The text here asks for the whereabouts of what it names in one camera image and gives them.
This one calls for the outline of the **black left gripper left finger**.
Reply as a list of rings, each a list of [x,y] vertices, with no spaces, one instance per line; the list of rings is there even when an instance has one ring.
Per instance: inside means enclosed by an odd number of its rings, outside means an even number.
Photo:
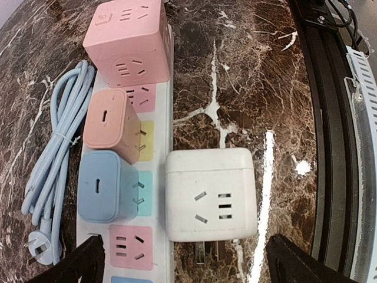
[[[30,279],[40,282],[97,282],[104,277],[105,250],[101,235],[92,235],[52,268]]]

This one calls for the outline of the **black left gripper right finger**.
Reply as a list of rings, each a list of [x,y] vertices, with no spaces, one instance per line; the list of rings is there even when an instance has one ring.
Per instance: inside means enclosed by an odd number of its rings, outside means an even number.
[[[354,283],[354,280],[321,264],[279,233],[270,237],[266,251],[272,283]]]

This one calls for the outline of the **white multicolour power strip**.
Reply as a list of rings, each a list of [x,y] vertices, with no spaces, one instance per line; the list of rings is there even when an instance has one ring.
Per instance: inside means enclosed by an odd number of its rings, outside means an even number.
[[[141,120],[138,215],[131,221],[91,223],[80,216],[76,243],[101,235],[105,250],[103,282],[173,282],[173,243],[166,235],[165,161],[173,149],[173,80],[159,83],[152,108],[126,88]]]

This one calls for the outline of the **small blue charger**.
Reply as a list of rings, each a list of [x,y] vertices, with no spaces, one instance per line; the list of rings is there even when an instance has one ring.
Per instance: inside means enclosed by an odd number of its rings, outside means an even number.
[[[91,223],[129,221],[138,214],[138,170],[111,150],[81,158],[77,212]]]

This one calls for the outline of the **white cube socket adapter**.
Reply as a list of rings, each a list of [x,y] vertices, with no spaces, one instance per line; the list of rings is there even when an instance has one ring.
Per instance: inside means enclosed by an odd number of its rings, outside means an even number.
[[[175,150],[165,170],[170,241],[218,242],[256,234],[256,184],[248,149]]]

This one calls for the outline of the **small pink charger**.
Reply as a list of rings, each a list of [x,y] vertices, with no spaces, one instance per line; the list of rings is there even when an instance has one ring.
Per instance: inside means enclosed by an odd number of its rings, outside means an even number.
[[[122,89],[101,90],[92,95],[83,141],[92,150],[112,150],[129,164],[138,161],[141,120]]]

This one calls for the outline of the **pink cube socket adapter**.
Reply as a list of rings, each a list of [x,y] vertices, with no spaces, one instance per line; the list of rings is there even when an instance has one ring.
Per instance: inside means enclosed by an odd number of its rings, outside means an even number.
[[[95,10],[83,47],[118,88],[168,81],[172,43],[163,1],[108,1]]]

